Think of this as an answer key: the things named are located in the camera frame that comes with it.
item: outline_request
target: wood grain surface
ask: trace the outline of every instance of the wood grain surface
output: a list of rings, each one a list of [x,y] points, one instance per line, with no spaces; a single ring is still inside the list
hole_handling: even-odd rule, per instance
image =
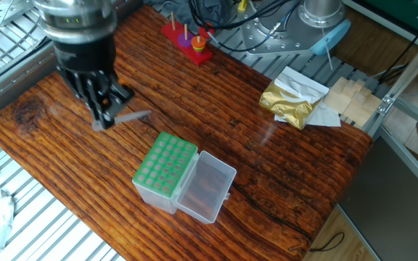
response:
[[[201,67],[143,7],[118,28],[115,69],[136,92],[95,133],[57,73],[0,111],[0,147],[127,260],[301,260],[372,144],[364,132],[274,122],[258,105],[270,80],[222,51]],[[161,131],[237,169],[217,221],[204,225],[145,204],[131,179]]]

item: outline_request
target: wooden block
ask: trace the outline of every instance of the wooden block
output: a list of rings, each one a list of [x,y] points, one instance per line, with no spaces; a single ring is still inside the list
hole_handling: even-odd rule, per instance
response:
[[[354,88],[354,80],[350,80],[341,94],[347,96],[348,98],[352,98],[355,93],[356,89]]]
[[[360,91],[358,91],[362,96],[367,97],[368,95],[371,95],[372,92],[365,87],[362,87]]]
[[[370,94],[368,95],[366,101],[362,104],[362,108],[366,110],[368,113],[374,114],[374,112],[378,109],[381,103],[381,99],[378,99],[376,96]]]
[[[356,92],[352,98],[357,104],[363,104],[366,101],[366,97],[359,92]]]
[[[359,80],[356,81],[356,83],[354,83],[354,88],[357,91],[360,91],[365,85],[366,85],[366,82],[364,82],[363,80],[359,79]]]
[[[344,113],[346,107],[348,107],[350,102],[350,98],[341,94],[337,94],[334,91],[329,91],[324,99],[324,103],[326,105],[328,105],[330,108],[334,109],[340,114]]]
[[[348,84],[348,80],[341,77],[330,89],[331,91],[334,91],[337,94],[341,94],[343,92],[343,89],[346,87],[346,84]]]
[[[343,115],[352,119],[353,122],[359,124],[360,126],[364,126],[373,113],[366,111],[360,104],[352,100]]]
[[[372,95],[372,92],[368,88],[362,87],[360,91],[357,91],[353,95],[353,100],[357,102],[358,104],[363,104],[366,101],[367,97],[371,95]]]

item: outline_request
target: wooden peg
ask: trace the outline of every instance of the wooden peg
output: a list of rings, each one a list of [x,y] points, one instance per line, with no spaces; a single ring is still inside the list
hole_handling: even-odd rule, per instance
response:
[[[172,20],[172,29],[175,30],[175,17],[173,16],[173,12],[171,12],[171,20]]]

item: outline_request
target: green tip rack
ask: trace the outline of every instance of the green tip rack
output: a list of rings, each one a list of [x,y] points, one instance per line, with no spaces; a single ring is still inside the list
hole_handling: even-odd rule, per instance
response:
[[[146,203],[213,223],[237,171],[196,145],[161,133],[132,180]]]

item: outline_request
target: hinged lid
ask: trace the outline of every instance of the hinged lid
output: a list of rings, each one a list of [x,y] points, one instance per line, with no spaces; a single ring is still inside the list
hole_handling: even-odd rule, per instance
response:
[[[214,223],[236,174],[237,170],[203,151],[189,168],[174,204],[203,223]]]

